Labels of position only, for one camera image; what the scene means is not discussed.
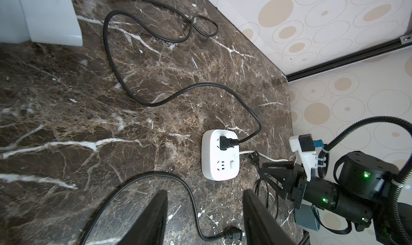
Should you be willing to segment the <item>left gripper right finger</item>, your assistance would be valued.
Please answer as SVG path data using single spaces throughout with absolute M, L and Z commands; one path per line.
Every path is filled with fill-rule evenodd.
M 295 245 L 253 190 L 242 196 L 244 226 L 248 245 Z

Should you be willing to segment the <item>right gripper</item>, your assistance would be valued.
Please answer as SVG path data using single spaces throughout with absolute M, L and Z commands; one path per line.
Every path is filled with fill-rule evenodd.
M 294 202 L 296 208 L 305 200 L 346 219 L 349 227 L 371 225 L 375 190 L 369 173 L 343 174 L 338 183 L 315 176 L 308 182 L 304 172 L 292 174 L 294 165 L 293 161 L 265 162 L 259 175 L 283 200 Z

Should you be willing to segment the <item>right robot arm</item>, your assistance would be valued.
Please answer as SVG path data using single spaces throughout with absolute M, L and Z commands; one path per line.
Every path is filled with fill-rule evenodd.
M 347 222 L 337 235 L 362 232 L 373 226 L 375 237 L 384 245 L 412 242 L 412 207 L 398 199 L 412 174 L 412 162 L 402 168 L 379 158 L 354 151 L 334 165 L 333 181 L 326 180 L 331 150 L 355 130 L 373 123 L 390 123 L 411 132 L 410 122 L 391 116 L 370 117 L 346 128 L 330 143 L 313 140 L 310 134 L 293 136 L 289 143 L 297 161 L 266 162 L 259 176 L 283 199 L 300 208 L 302 201 L 311 210 L 326 210 Z

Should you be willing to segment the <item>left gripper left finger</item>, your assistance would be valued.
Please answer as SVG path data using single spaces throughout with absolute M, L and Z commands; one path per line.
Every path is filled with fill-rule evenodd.
M 155 194 L 118 245 L 162 245 L 167 223 L 166 190 Z

